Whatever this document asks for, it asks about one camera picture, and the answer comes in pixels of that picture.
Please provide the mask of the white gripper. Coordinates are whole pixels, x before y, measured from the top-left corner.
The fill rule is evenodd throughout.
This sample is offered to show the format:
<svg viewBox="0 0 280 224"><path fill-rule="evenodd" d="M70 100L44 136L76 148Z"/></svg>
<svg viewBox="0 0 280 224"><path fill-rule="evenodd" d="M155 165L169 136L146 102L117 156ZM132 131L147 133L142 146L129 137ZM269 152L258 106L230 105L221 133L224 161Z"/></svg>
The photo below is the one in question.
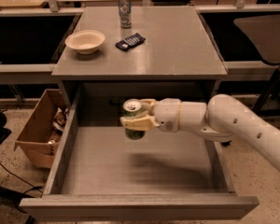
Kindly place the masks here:
<svg viewBox="0 0 280 224"><path fill-rule="evenodd" d="M135 117L121 117L122 126L134 131L149 131L156 127L163 132L175 133L178 131L178 115L181 101L179 99L166 98L161 101L155 99L141 99L140 103L144 111L154 113L154 117L148 113Z"/></svg>

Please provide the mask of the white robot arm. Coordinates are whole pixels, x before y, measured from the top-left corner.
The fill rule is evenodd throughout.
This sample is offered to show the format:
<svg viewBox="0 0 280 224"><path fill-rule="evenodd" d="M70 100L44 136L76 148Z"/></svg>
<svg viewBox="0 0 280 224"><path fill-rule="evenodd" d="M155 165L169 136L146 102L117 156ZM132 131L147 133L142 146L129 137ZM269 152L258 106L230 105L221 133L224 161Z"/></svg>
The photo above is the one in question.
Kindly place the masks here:
<svg viewBox="0 0 280 224"><path fill-rule="evenodd" d="M229 95L216 95L207 103L130 99L123 110L120 122L127 130L187 131L216 142L229 142L238 136L280 172L280 130Z"/></svg>

